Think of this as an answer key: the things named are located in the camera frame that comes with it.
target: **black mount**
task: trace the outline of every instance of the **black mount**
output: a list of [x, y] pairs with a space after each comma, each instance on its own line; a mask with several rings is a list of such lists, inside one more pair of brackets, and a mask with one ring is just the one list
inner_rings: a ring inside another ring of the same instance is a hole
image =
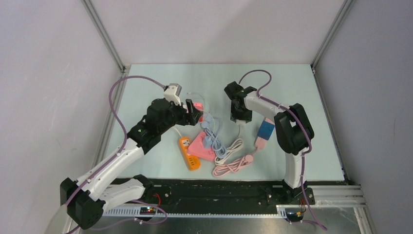
[[[153, 183], [143, 175], [136, 175], [133, 178], [143, 184], [145, 192], [146, 189], [153, 187]], [[69, 178], [66, 178], [60, 184], [60, 205], [66, 203], [67, 199], [78, 188], [76, 184], [77, 181], [72, 181]], [[92, 227], [99, 221], [103, 215], [103, 205], [105, 205], [105, 201], [100, 199], [93, 201], [89, 194], [89, 190], [80, 190], [67, 206], [67, 214], [84, 230]]]
[[[314, 138], [314, 130], [311, 127], [304, 107], [298, 103], [290, 106], [289, 108], [300, 120], [308, 137]], [[292, 126], [291, 123], [295, 122], [293, 116], [287, 111], [280, 112], [274, 117], [275, 131], [277, 133], [277, 141], [282, 150], [286, 153], [297, 155], [300, 150], [308, 147], [308, 142], [305, 139], [304, 132], [301, 130], [298, 124]]]
[[252, 120], [252, 111], [245, 107], [244, 98], [251, 92], [256, 91], [251, 86], [243, 88], [237, 82], [232, 82], [224, 88], [226, 95], [231, 99], [231, 120], [243, 120], [246, 123]]
[[[121, 184], [127, 180], [117, 178], [113, 184]], [[300, 199], [303, 198], [303, 193], [294, 197], [288, 196], [280, 180], [150, 180], [155, 186], [145, 189], [145, 192], [148, 192], [139, 200], [157, 204], [158, 199], [153, 195], [159, 194], [162, 209], [175, 214], [277, 214], [277, 205], [299, 205]], [[310, 205], [314, 205], [313, 190], [306, 188], [305, 192]]]
[[[165, 98], [155, 99], [147, 109], [147, 114], [128, 132], [128, 137], [142, 147], [146, 154], [153, 146], [161, 141], [161, 135], [175, 124], [195, 125], [202, 112], [197, 110], [190, 99], [186, 100], [187, 109], [183, 105], [175, 105]], [[134, 177], [145, 188], [152, 188], [153, 184], [143, 175]], [[60, 184], [60, 203], [63, 205], [72, 193], [78, 188], [77, 181], [67, 178]], [[80, 190], [69, 203], [67, 214], [82, 228], [93, 226], [103, 215], [105, 201], [93, 201], [89, 197], [89, 190]]]
[[161, 141], [161, 135], [175, 124], [195, 125], [202, 112], [197, 110], [190, 99], [186, 100], [187, 108], [177, 106], [165, 98], [155, 99], [143, 116], [131, 130], [128, 137], [138, 143], [146, 154]]

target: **pink power strip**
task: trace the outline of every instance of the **pink power strip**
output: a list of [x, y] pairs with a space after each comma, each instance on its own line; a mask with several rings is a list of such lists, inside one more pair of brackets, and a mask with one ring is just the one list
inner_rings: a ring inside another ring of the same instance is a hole
[[213, 162], [215, 159], [214, 150], [211, 147], [205, 149], [202, 144], [202, 141], [206, 136], [207, 134], [204, 131], [200, 132], [200, 134], [195, 138], [195, 140], [189, 145], [187, 153]]

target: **pink power cord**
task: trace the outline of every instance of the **pink power cord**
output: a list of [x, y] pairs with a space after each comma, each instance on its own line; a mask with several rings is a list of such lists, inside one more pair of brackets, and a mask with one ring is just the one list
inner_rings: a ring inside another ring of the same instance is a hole
[[252, 154], [245, 155], [244, 157], [236, 159], [231, 163], [216, 166], [212, 171], [212, 175], [214, 177], [222, 177], [230, 172], [237, 173], [240, 169], [252, 163], [252, 161], [254, 160], [254, 155], [258, 152], [258, 150], [262, 150], [264, 148], [266, 142], [267, 141], [265, 139], [257, 137], [257, 140], [255, 141], [256, 149]]
[[238, 172], [240, 169], [248, 166], [254, 160], [254, 154], [258, 151], [258, 148], [251, 155], [245, 155], [232, 163], [218, 165], [212, 171], [212, 175], [215, 177], [222, 177], [230, 172]]

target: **cable clip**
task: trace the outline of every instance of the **cable clip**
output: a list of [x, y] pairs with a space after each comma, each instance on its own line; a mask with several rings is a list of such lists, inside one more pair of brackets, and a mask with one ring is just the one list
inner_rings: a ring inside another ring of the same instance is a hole
[[282, 109], [281, 107], [284, 107], [284, 108], [286, 108], [286, 109], [288, 109], [286, 106], [284, 106], [282, 103], [278, 103], [278, 109], [280, 109], [280, 110], [284, 110], [284, 109]]

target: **white cable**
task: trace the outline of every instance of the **white cable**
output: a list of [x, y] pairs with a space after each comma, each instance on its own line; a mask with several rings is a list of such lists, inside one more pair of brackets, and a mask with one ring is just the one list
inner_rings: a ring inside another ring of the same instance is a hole
[[241, 138], [242, 125], [239, 125], [239, 127], [240, 132], [238, 133], [238, 136], [234, 140], [234, 142], [226, 149], [226, 156], [224, 158], [215, 157], [215, 165], [218, 166], [224, 164], [229, 159], [229, 157], [231, 157], [231, 155], [244, 147], [244, 140]]
[[179, 134], [179, 137], [182, 138], [181, 132], [177, 128], [175, 128], [175, 126], [173, 126], [172, 128]]

